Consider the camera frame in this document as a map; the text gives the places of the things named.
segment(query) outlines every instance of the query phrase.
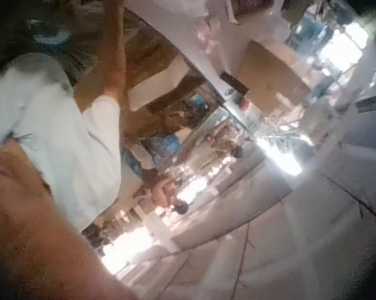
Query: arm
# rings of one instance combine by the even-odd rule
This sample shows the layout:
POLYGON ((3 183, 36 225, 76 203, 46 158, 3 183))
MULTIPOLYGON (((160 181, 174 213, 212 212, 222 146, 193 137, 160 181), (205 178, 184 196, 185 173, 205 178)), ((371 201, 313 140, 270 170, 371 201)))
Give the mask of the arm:
POLYGON ((166 196, 163 188, 165 185, 172 182, 173 180, 174 179, 172 177, 168 177, 166 179, 159 181, 153 187, 153 203, 155 205, 161 206, 163 208, 168 207, 170 205, 168 197, 166 196))
POLYGON ((104 36, 99 48, 99 72, 103 76, 103 94, 128 106, 125 95, 125 48, 123 34, 123 0, 103 0, 104 36))
POLYGON ((0 150, 0 268, 31 299, 136 300, 65 220, 16 142, 0 150))

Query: white t-shirt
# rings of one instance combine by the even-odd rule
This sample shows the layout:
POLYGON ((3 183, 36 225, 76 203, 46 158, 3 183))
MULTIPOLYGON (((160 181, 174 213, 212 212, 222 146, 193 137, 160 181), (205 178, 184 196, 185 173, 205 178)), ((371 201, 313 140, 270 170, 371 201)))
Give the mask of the white t-shirt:
POLYGON ((121 184, 119 106, 107 96, 80 113, 61 66, 27 54, 0 74, 0 147, 17 139, 68 220, 83 230, 121 184))

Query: hair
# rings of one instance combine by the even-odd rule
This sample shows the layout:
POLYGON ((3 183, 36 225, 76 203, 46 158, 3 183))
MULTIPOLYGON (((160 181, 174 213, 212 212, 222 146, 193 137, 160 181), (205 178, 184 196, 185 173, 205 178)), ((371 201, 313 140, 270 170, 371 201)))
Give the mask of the hair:
POLYGON ((234 158, 242 158, 243 157, 243 148, 241 146, 235 146, 231 151, 231 155, 234 158))
POLYGON ((55 58, 72 85, 97 62, 96 52, 101 39, 99 5, 73 8, 57 1, 20 1, 0 27, 0 71, 16 57, 27 53, 43 53, 55 58), (83 30, 78 24, 87 24, 83 30), (62 32, 62 39, 54 37, 62 32))
POLYGON ((178 205, 174 205, 174 211, 177 214, 184 215, 188 212, 189 210, 189 204, 186 203, 185 201, 180 201, 178 205))

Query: white surface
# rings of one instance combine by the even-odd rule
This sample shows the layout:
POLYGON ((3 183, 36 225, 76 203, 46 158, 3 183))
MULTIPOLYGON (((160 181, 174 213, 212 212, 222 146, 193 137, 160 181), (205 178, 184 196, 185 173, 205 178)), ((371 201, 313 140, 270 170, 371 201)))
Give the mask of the white surface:
POLYGON ((149 77, 129 90, 130 109, 137 111, 155 99, 176 88, 190 68, 181 56, 177 56, 162 72, 149 77))

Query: man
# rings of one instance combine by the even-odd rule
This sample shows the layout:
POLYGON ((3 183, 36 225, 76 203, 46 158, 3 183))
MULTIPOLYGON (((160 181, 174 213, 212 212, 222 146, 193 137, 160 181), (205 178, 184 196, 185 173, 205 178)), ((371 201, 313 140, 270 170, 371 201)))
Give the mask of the man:
POLYGON ((0 72, 0 299, 136 299, 78 232, 121 180, 119 4, 104 0, 102 95, 82 114, 54 59, 27 54, 0 72))
POLYGON ((0 148, 15 139, 54 201, 82 231, 116 199, 121 182, 120 109, 125 57, 118 0, 105 0, 98 51, 101 95, 82 113, 66 73, 38 53, 17 57, 0 72, 0 148))
POLYGON ((177 214, 186 214, 189 204, 176 197, 175 180, 171 176, 159 180, 151 189, 153 204, 161 208, 173 206, 177 214))

